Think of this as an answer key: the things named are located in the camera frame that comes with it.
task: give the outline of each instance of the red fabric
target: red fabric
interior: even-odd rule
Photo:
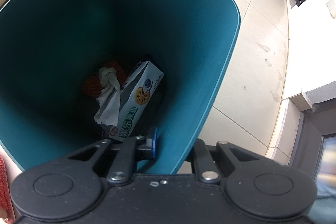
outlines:
[[[106,62],[103,64],[102,68],[114,68],[115,69],[115,75],[117,76],[118,82],[120,85],[123,85],[127,79],[127,74],[124,72],[124,70],[121,68],[121,66],[111,60],[109,62]],[[99,74],[95,73],[91,75],[85,82],[82,87],[82,91],[85,95],[92,97],[94,99],[98,98],[101,91],[103,90],[103,87],[100,85],[99,81]]]
[[[8,218],[3,219],[5,223],[14,223],[14,211],[11,204],[11,196],[9,195],[6,167],[2,156],[0,156],[0,207],[3,208]]]

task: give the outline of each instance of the floor stain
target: floor stain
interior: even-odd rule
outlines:
[[[272,66],[272,63],[269,62],[267,58],[265,59],[265,63],[266,63],[266,65],[267,65],[268,67],[271,67],[271,66]]]
[[[258,45],[259,47],[261,47],[261,49],[264,50],[265,52],[269,52],[269,51],[271,50],[270,47],[265,46],[265,45],[262,45],[262,44],[260,44],[260,43],[257,43],[257,45]]]
[[[272,95],[272,97],[273,97],[273,100],[277,103],[277,102],[279,102],[279,100],[280,100],[280,96],[278,95],[278,94],[276,94],[276,93],[274,93],[273,91],[269,91],[270,93],[271,93],[271,95]]]

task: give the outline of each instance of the red towel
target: red towel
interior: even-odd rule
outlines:
[[[11,197],[9,195],[5,163],[0,156],[0,223],[12,224],[15,221]]]

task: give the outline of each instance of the teal trash can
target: teal trash can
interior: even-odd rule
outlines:
[[[196,140],[240,26],[233,0],[10,0],[0,10],[0,140],[24,170],[94,140],[74,118],[83,81],[104,60],[152,56],[167,92],[151,125],[174,173]]]

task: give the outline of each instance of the orange netting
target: orange netting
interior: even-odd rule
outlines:
[[[115,75],[117,76],[120,85],[123,85],[127,79],[127,74],[121,68],[121,66],[116,61],[108,61],[102,65],[102,68],[114,68]],[[98,72],[91,75],[87,80],[85,80],[82,87],[82,91],[85,95],[92,97],[94,99],[98,98],[103,87],[100,85]]]

